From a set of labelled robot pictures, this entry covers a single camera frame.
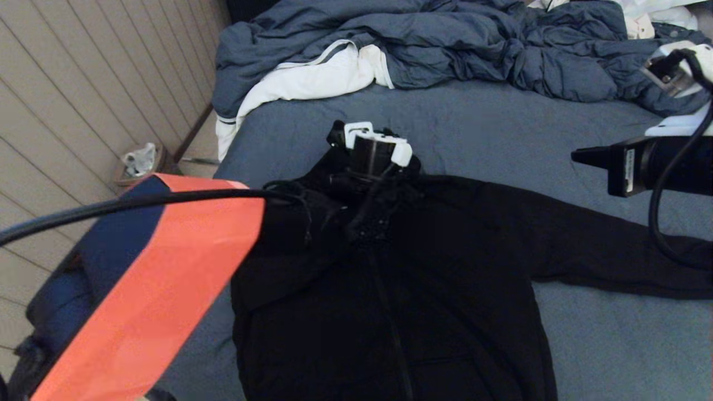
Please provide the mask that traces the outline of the white pillow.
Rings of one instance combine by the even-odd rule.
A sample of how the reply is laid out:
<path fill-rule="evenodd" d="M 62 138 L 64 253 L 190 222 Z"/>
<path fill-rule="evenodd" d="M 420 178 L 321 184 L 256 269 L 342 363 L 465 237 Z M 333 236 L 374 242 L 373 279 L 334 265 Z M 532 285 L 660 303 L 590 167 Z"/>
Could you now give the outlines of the white pillow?
<path fill-rule="evenodd" d="M 699 28 L 699 18 L 693 7 L 713 6 L 713 0 L 612 0 L 618 3 L 626 20 L 649 21 L 681 26 L 687 30 Z"/>

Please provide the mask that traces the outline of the beige trash bin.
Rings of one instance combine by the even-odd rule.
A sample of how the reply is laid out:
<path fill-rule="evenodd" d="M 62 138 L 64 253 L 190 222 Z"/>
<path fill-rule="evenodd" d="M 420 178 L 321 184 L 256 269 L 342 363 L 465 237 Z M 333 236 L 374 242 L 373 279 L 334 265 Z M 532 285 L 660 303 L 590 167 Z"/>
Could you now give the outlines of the beige trash bin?
<path fill-rule="evenodd" d="M 182 172 L 178 165 L 176 165 L 175 160 L 173 159 L 173 156 L 171 153 L 165 149 L 164 145 L 162 144 L 155 144 L 157 148 L 157 157 L 156 161 L 153 165 L 152 170 L 145 176 L 139 177 L 139 178 L 133 178 L 125 174 L 124 172 L 124 165 L 121 160 L 122 156 L 125 153 L 128 153 L 135 148 L 141 148 L 145 144 L 139 144 L 132 146 L 131 148 L 128 148 L 120 157 L 117 162 L 117 165 L 115 166 L 114 169 L 114 175 L 113 175 L 113 181 L 114 184 L 120 187 L 128 187 L 135 185 L 138 181 L 145 179 L 146 177 L 156 174 L 156 173 L 165 173 L 165 174 L 176 174 L 176 175 L 181 175 Z"/>

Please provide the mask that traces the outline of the black zip hoodie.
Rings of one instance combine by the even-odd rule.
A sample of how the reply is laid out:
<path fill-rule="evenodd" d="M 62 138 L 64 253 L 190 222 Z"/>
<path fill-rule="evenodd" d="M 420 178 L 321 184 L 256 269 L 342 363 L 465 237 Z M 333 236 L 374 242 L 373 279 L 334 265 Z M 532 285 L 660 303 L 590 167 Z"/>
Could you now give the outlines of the black zip hoodie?
<path fill-rule="evenodd" d="M 533 282 L 713 300 L 713 242 L 537 192 L 388 163 L 344 139 L 272 180 L 230 282 L 248 401 L 558 401 Z"/>

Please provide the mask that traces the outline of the crumpled blue duvet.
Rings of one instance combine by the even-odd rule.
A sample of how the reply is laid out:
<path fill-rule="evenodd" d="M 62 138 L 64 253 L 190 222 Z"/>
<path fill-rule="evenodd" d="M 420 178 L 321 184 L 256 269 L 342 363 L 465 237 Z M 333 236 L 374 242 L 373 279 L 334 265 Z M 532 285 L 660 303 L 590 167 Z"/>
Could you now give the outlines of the crumpled blue duvet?
<path fill-rule="evenodd" d="M 630 101 L 663 117 L 690 114 L 711 99 L 704 91 L 667 96 L 640 70 L 662 45 L 708 38 L 663 25 L 654 38 L 629 39 L 621 6 L 607 0 L 552 11 L 519 0 L 280 0 L 222 31 L 214 109 L 236 117 L 272 69 L 315 58 L 339 39 L 379 46 L 398 89 L 506 82 L 566 101 Z"/>

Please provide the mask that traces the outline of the cream crumpled garment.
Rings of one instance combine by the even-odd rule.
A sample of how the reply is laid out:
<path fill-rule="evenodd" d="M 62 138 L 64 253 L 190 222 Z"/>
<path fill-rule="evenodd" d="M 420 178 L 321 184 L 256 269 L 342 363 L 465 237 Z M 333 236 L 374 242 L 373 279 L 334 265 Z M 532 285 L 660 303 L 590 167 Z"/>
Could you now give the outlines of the cream crumpled garment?
<path fill-rule="evenodd" d="M 649 16 L 649 6 L 652 0 L 525 0 L 528 7 L 546 11 L 551 11 L 570 2 L 614 2 L 622 10 L 627 38 L 648 39 L 655 37 L 655 29 Z"/>

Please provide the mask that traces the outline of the blue bed sheet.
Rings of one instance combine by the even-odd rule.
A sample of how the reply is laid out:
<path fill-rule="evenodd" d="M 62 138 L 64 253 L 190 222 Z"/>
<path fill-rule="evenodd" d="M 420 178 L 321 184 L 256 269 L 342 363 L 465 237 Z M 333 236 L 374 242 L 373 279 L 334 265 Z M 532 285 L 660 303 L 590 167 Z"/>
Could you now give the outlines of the blue bed sheet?
<path fill-rule="evenodd" d="M 371 121 L 407 137 L 430 174 L 497 182 L 644 224 L 649 195 L 608 195 L 604 170 L 577 148 L 644 134 L 661 117 L 631 102 L 568 102 L 504 83 L 450 81 L 423 90 L 370 86 L 331 99 L 274 101 L 250 112 L 224 161 L 180 162 L 253 188 L 303 175 L 334 121 Z M 534 286 L 560 401 L 713 401 L 713 301 Z"/>

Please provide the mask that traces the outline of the dark headboard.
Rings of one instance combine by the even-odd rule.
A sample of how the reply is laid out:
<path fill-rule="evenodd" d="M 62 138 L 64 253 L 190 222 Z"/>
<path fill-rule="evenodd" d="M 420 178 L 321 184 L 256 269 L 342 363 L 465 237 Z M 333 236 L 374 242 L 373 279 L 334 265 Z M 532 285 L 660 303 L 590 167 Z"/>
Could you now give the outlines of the dark headboard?
<path fill-rule="evenodd" d="M 251 21 L 256 16 L 274 7 L 280 0 L 224 0 L 230 23 Z"/>

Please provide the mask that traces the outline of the white plastic bin bag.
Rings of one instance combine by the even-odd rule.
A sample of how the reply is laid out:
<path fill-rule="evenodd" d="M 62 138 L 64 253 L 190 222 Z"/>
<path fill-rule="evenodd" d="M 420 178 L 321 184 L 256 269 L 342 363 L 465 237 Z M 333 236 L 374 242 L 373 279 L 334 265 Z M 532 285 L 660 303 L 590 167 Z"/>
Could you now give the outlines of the white plastic bin bag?
<path fill-rule="evenodd" d="M 157 148 L 153 143 L 147 143 L 141 148 L 125 153 L 121 160 L 126 175 L 139 178 L 147 175 L 153 168 L 157 157 Z"/>

